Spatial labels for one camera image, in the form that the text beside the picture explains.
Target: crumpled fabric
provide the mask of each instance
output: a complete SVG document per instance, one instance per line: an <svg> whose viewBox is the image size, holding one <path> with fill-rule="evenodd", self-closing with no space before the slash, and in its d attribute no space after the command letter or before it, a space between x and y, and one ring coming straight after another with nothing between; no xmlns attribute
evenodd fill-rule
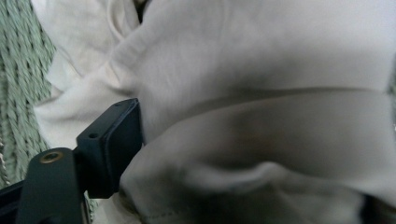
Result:
<svg viewBox="0 0 396 224"><path fill-rule="evenodd" d="M362 223L396 216L392 0L32 0L57 52L51 147L137 97L145 146L94 223Z"/></svg>

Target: beige cloth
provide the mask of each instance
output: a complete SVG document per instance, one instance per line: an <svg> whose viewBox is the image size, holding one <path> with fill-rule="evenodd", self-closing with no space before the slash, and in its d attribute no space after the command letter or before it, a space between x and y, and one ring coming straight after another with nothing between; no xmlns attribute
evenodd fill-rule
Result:
<svg viewBox="0 0 396 224"><path fill-rule="evenodd" d="M361 223L396 206L392 0L33 0L52 147L137 97L147 144L95 223Z"/></svg>

